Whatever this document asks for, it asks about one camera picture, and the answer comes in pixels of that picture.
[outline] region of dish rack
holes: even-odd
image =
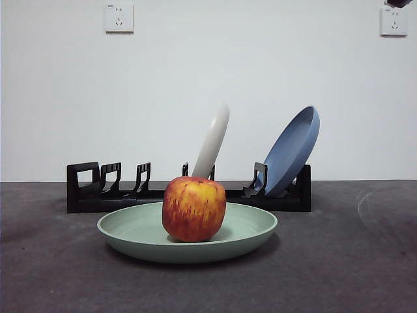
[[[80,185],[78,173],[92,171],[92,181]],[[106,176],[116,172],[116,180],[106,188]],[[136,168],[136,183],[132,190],[121,190],[122,164],[112,163],[102,165],[98,162],[71,164],[66,167],[66,210],[67,213],[98,213],[112,212],[133,205],[161,202],[165,189],[150,189],[151,163],[140,164]],[[214,180],[215,166],[209,179]],[[261,187],[255,188],[258,174],[262,173]],[[266,211],[311,211],[311,168],[304,165],[285,191],[276,198],[265,196],[268,166],[256,162],[253,167],[253,180],[240,182],[242,188],[225,189],[228,202],[240,203],[258,207]],[[188,163],[182,166],[182,176],[188,176]]]

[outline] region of outlet faceplate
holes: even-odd
[[[407,11],[404,8],[381,8],[381,36],[406,36]]]
[[[107,33],[133,33],[133,5],[106,5],[104,27]]]

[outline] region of plate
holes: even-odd
[[[182,243],[168,235],[162,226],[162,202],[127,207],[97,223],[114,249],[159,263],[206,263],[241,256],[261,246],[277,225],[278,219],[267,211],[229,202],[219,231],[201,243]]]
[[[210,129],[208,130],[197,162],[195,163],[192,176],[202,178],[209,177],[220,147],[222,146],[227,124],[229,122],[229,115],[229,107],[225,104],[220,106],[211,122]]]
[[[319,129],[319,113],[313,106],[304,108],[288,124],[264,161],[268,166],[265,196],[279,196],[293,182],[313,151]],[[262,176],[259,173],[255,189],[261,187]]]

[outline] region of green plate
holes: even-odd
[[[162,202],[127,207],[103,216],[97,223],[114,249],[160,263],[206,263],[234,258],[258,248],[277,225],[277,218],[267,211],[229,202],[222,227],[202,243],[182,243],[164,230]]]

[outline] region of red apple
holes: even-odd
[[[225,210],[226,193],[221,184],[181,176],[165,190],[162,225],[173,237],[196,243],[210,239],[220,229]]]

